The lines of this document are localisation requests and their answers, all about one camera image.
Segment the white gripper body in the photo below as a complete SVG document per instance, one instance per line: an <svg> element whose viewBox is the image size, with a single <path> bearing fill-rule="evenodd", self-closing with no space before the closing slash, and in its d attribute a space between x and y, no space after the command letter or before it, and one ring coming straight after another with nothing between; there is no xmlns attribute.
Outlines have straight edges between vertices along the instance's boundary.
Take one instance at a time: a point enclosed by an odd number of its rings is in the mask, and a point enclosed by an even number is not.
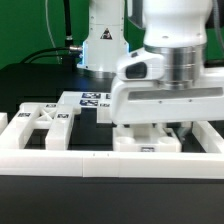
<svg viewBox="0 0 224 224"><path fill-rule="evenodd" d="M224 120L224 62L202 46L146 47L118 60L111 87L115 124Z"/></svg>

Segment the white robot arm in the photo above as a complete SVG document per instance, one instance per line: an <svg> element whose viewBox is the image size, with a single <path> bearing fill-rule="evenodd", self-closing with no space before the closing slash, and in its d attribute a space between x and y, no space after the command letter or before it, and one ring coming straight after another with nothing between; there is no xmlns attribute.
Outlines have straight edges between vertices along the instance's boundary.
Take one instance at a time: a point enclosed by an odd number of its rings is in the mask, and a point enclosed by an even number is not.
<svg viewBox="0 0 224 224"><path fill-rule="evenodd" d="M112 73L115 124L224 119L224 69L204 67L217 0L90 0L80 64Z"/></svg>

